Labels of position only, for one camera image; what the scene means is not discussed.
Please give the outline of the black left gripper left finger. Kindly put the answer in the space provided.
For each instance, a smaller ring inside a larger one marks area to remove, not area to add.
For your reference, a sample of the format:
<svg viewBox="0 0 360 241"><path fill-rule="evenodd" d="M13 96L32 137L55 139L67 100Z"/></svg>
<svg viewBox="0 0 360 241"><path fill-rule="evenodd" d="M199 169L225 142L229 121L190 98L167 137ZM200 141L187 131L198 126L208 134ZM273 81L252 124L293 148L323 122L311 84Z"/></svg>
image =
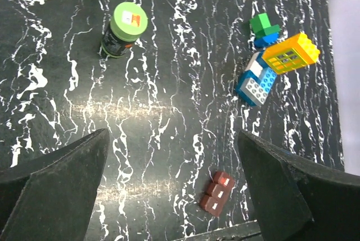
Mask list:
<svg viewBox="0 0 360 241"><path fill-rule="evenodd" d="M110 133L96 130L1 171L1 240L84 240Z"/></svg>

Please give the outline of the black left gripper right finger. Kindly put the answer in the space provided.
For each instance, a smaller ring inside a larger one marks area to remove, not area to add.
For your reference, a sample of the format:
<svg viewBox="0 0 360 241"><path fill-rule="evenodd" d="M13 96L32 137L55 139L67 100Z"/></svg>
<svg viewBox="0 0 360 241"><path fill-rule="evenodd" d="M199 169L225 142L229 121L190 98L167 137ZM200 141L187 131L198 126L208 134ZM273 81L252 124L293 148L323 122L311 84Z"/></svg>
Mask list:
<svg viewBox="0 0 360 241"><path fill-rule="evenodd" d="M359 240L359 176L246 131L238 150L264 240Z"/></svg>

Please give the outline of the brown weekly pill organizer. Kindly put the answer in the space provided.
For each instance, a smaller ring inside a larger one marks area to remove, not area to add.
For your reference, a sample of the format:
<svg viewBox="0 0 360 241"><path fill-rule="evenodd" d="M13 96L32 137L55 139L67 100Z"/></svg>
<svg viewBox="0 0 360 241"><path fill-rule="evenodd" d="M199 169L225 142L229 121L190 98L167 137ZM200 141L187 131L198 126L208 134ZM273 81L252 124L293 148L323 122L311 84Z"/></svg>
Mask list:
<svg viewBox="0 0 360 241"><path fill-rule="evenodd" d="M235 185L235 180L224 171L217 171L201 198L200 207L212 216L219 217Z"/></svg>

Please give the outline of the green lidded pill bottle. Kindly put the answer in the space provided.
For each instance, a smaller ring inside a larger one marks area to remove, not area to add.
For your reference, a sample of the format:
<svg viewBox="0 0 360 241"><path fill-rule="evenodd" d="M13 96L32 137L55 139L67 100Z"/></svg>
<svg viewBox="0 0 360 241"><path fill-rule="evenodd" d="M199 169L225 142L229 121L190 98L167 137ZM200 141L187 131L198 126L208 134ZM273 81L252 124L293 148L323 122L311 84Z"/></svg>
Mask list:
<svg viewBox="0 0 360 241"><path fill-rule="evenodd" d="M145 32L148 22L140 5L134 2L118 4L104 32L102 50L110 57L122 57Z"/></svg>

